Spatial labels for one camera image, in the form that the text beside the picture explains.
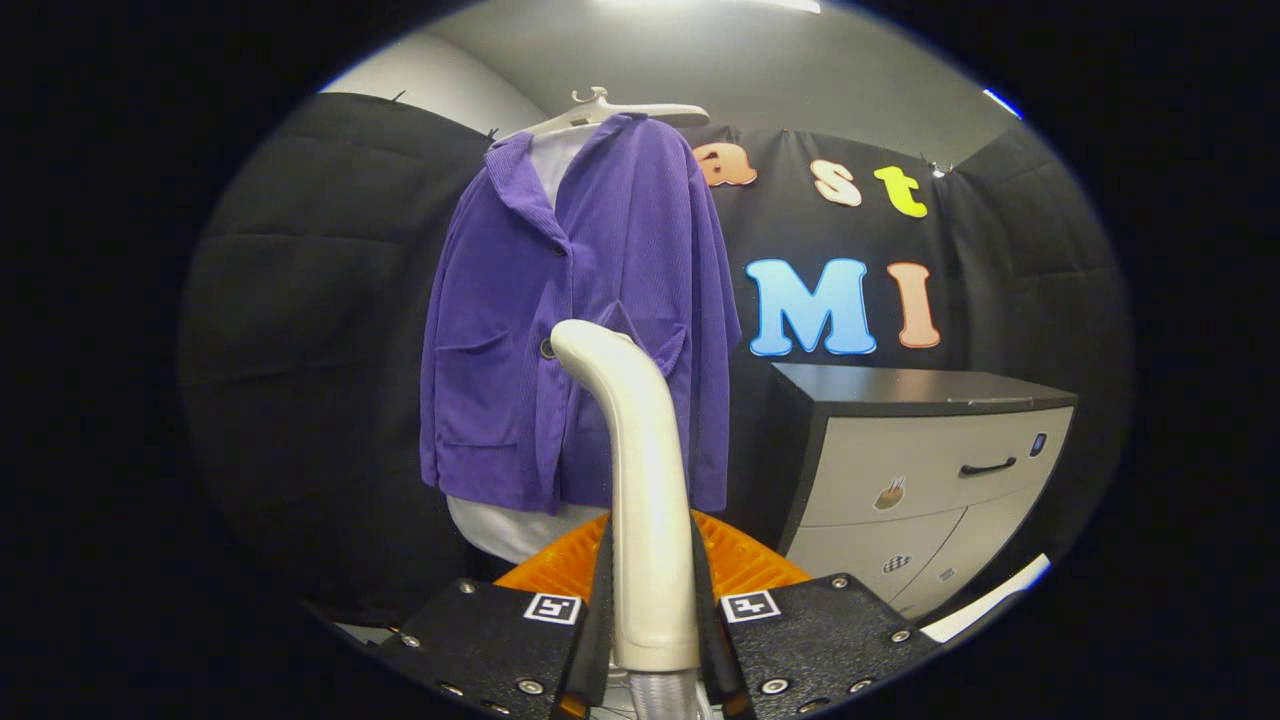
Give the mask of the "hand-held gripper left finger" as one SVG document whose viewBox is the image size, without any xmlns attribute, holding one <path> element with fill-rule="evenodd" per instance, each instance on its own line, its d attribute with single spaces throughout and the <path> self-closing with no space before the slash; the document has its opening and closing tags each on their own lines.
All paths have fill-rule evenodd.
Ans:
<svg viewBox="0 0 1280 720">
<path fill-rule="evenodd" d="M 492 719 L 588 719 L 611 674 L 603 514 L 485 583 L 462 578 L 396 630 L 396 670 Z"/>
</svg>

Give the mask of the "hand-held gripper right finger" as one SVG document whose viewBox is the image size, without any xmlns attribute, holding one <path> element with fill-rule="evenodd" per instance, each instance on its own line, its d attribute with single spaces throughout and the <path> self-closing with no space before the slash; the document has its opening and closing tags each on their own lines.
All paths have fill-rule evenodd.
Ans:
<svg viewBox="0 0 1280 720">
<path fill-rule="evenodd" d="M 859 579 L 810 577 L 730 524 L 692 515 L 701 684 L 726 719 L 797 719 L 929 662 L 927 634 Z"/>
</svg>

